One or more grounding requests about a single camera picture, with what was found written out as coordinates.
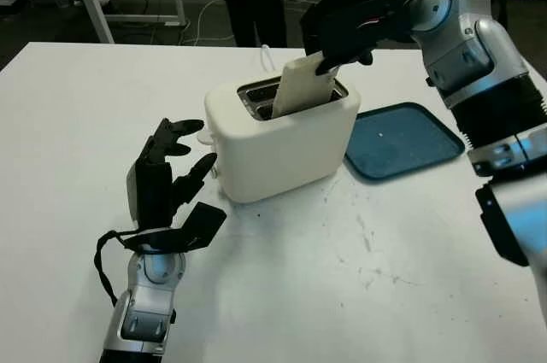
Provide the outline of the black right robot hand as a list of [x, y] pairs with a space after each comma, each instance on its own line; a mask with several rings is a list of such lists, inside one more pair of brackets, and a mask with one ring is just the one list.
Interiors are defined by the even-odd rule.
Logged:
[[305, 54], [321, 55], [317, 76], [345, 64], [373, 63], [383, 5], [383, 0], [320, 0], [308, 8], [300, 25]]

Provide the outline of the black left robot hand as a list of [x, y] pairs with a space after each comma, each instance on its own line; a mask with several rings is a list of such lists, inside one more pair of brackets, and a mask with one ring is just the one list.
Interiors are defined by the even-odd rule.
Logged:
[[202, 120], [161, 120], [126, 176], [127, 198], [132, 221], [138, 231], [168, 228], [179, 207], [189, 203], [204, 186], [204, 178], [217, 154], [197, 161], [185, 176], [173, 177], [168, 157], [188, 155], [191, 148], [179, 142], [183, 136], [200, 132]]

